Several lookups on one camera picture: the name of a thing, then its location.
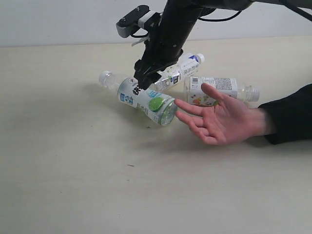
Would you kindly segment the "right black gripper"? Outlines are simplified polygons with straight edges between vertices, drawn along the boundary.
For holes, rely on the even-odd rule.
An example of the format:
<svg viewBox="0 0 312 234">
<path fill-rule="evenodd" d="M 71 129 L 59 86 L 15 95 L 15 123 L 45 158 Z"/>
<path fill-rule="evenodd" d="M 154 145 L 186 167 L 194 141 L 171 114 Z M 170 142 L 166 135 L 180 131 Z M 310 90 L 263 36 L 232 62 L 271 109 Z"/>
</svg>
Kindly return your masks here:
<svg viewBox="0 0 312 234">
<path fill-rule="evenodd" d="M 167 1 L 159 25 L 150 32 L 142 58 L 134 65 L 139 89 L 148 89 L 161 78 L 157 71 L 177 62 L 201 13 L 202 6 L 190 0 Z"/>
</svg>

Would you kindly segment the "person's open bare hand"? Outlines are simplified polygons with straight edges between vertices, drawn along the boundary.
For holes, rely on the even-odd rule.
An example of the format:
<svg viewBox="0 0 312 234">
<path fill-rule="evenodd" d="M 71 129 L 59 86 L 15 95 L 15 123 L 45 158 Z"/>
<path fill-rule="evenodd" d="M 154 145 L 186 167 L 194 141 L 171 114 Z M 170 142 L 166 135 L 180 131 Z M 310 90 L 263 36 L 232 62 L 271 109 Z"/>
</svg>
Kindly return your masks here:
<svg viewBox="0 0 312 234">
<path fill-rule="evenodd" d="M 276 133 L 276 127 L 265 110 L 250 109 L 243 102 L 219 92 L 206 83 L 201 85 L 201 89 L 216 99 L 218 105 L 199 107 L 176 99 L 175 104 L 181 110 L 175 115 L 204 143 L 228 145 L 251 137 Z"/>
</svg>

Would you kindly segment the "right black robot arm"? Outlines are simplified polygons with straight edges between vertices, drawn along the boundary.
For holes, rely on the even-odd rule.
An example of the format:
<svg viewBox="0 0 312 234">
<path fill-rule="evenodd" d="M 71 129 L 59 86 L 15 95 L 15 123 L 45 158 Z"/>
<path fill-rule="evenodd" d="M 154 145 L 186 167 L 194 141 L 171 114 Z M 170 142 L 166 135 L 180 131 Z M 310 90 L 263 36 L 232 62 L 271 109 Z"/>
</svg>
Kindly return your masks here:
<svg viewBox="0 0 312 234">
<path fill-rule="evenodd" d="M 143 56 L 135 63 L 138 88 L 149 88 L 160 79 L 159 71 L 178 61 L 186 39 L 206 8 L 241 12 L 251 4 L 251 0 L 169 0 L 162 13 L 152 13 L 145 5 L 132 10 L 131 22 L 148 32 Z"/>
</svg>

